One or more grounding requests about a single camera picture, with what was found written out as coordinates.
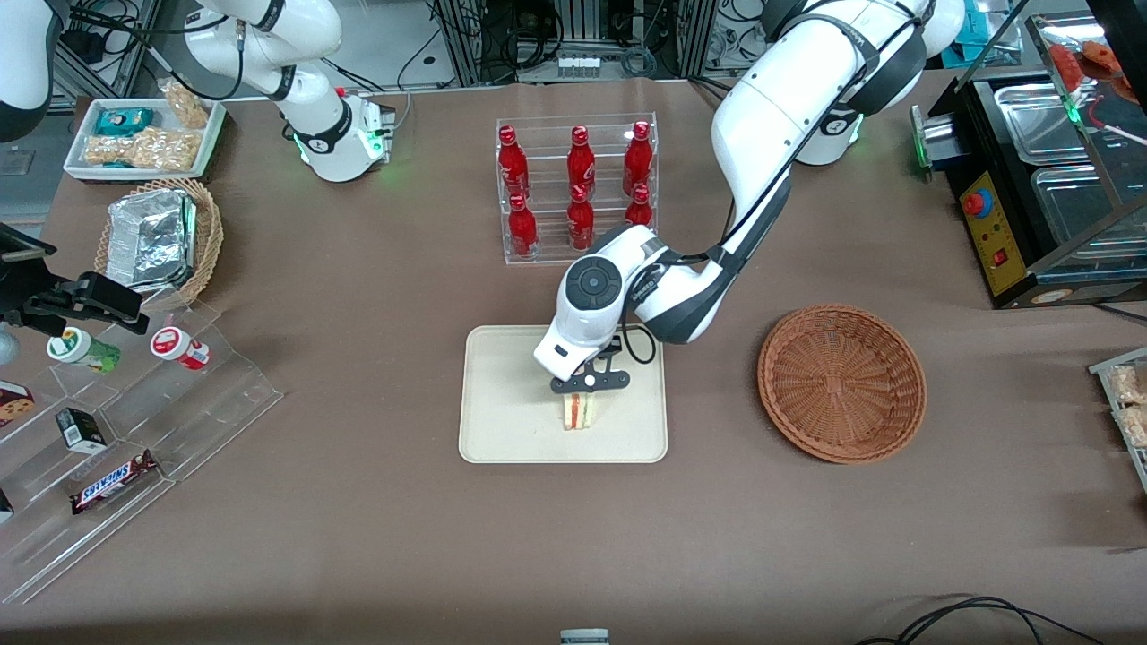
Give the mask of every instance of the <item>stainless steel tray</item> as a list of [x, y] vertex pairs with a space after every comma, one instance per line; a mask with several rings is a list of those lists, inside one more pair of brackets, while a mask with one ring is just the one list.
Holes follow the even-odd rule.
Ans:
[[1087, 161], [1079, 133], [1051, 83], [1013, 85], [996, 91], [996, 106], [1004, 114], [1016, 154], [1031, 165], [1056, 165]]
[[[1111, 204], [1095, 168], [1044, 168], [1031, 176], [1031, 187], [1055, 241], [1064, 243], [1110, 212]], [[1079, 258], [1147, 256], [1147, 230], [1137, 218], [1115, 225], [1074, 255]]]

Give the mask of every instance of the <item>coca-cola bottle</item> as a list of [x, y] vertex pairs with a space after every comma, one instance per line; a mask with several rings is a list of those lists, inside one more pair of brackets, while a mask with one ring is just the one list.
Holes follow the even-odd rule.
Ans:
[[522, 193], [530, 196], [530, 170], [525, 163], [525, 151], [517, 143], [517, 132], [513, 125], [498, 129], [498, 166], [501, 169], [502, 182], [507, 193]]
[[525, 205], [525, 195], [512, 193], [509, 196], [509, 240], [514, 255], [532, 259], [538, 255], [538, 222]]
[[633, 139], [625, 149], [625, 177], [622, 179], [622, 191], [633, 195], [633, 187], [649, 181], [649, 170], [653, 168], [653, 146], [649, 143], [649, 123], [639, 121], [633, 124]]
[[587, 199], [593, 199], [594, 184], [594, 157], [590, 149], [590, 131], [584, 125], [575, 125], [571, 133], [574, 146], [565, 157], [565, 168], [569, 170], [570, 186], [582, 186], [585, 188]]
[[653, 222], [653, 207], [649, 205], [649, 186], [638, 184], [633, 187], [633, 201], [625, 209], [625, 222], [649, 226]]
[[565, 209], [570, 224], [570, 246], [584, 251], [593, 243], [593, 207], [585, 186], [570, 186], [570, 207]]

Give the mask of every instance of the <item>snickers bar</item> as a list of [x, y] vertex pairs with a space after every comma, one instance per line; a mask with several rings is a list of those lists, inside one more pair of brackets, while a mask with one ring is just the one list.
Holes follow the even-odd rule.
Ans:
[[142, 454], [136, 454], [131, 461], [103, 475], [100, 481], [85, 488], [84, 492], [71, 496], [72, 515], [78, 515], [119, 492], [125, 485], [156, 466], [158, 464], [151, 458], [150, 450], [145, 450]]

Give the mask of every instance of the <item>yellow control panel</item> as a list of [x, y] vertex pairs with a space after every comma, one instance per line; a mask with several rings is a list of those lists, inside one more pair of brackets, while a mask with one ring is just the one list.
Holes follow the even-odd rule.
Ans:
[[960, 209], [968, 220], [968, 231], [972, 232], [972, 241], [976, 244], [992, 295], [998, 296], [1023, 280], [1028, 267], [1020, 257], [1020, 247], [1012, 236], [1012, 227], [1004, 217], [992, 178], [986, 172], [960, 195]]

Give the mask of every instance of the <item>beige tray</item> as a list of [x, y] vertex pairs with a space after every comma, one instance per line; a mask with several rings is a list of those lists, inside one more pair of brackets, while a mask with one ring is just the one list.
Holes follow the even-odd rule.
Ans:
[[[549, 374], [533, 360], [545, 326], [484, 326], [466, 340], [462, 420], [458, 451], [471, 464], [653, 464], [669, 450], [665, 375], [657, 358], [640, 365], [623, 351], [615, 370], [632, 382], [599, 391], [593, 425], [567, 430], [562, 397], [549, 391]], [[639, 355], [649, 341], [631, 328]]]

